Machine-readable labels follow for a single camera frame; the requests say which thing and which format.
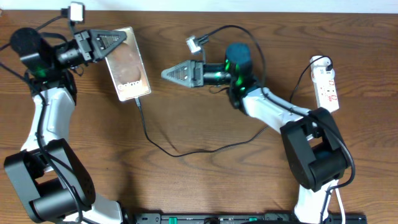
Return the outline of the Galaxy S25 Ultra smartphone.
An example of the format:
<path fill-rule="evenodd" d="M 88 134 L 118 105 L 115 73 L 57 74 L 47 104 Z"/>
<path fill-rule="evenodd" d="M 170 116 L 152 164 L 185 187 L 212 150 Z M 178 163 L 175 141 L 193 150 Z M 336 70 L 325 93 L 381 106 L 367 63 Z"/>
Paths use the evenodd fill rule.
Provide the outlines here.
<path fill-rule="evenodd" d="M 116 29 L 126 33 L 124 40 L 105 59 L 119 101 L 151 93 L 150 84 L 132 27 Z"/>

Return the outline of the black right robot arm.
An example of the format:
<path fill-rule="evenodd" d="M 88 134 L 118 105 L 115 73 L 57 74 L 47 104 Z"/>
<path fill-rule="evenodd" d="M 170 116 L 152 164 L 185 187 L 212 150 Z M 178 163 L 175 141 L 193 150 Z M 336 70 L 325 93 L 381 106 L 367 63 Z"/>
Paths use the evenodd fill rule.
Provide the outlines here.
<path fill-rule="evenodd" d="M 277 131 L 293 176 L 300 185 L 294 215 L 301 223 L 325 223 L 332 191 L 347 168 L 354 168 L 331 113 L 300 108 L 260 86 L 252 72 L 249 47 L 228 46 L 223 63 L 186 60 L 161 77 L 189 88 L 227 85 L 232 106 Z"/>

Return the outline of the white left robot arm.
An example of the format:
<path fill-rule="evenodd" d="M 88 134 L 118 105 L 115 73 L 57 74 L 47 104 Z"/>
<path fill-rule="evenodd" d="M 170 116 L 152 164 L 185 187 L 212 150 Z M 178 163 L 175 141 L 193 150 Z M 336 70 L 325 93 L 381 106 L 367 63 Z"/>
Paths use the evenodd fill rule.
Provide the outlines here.
<path fill-rule="evenodd" d="M 126 34 L 83 30 L 56 46 L 48 38 L 46 32 L 25 27 L 10 39 L 26 66 L 22 79 L 31 91 L 35 113 L 21 150 L 4 161 L 6 174 L 35 223 L 129 223 L 119 202 L 96 193 L 88 171 L 68 143 L 76 106 L 76 68 L 104 59 L 126 40 Z"/>

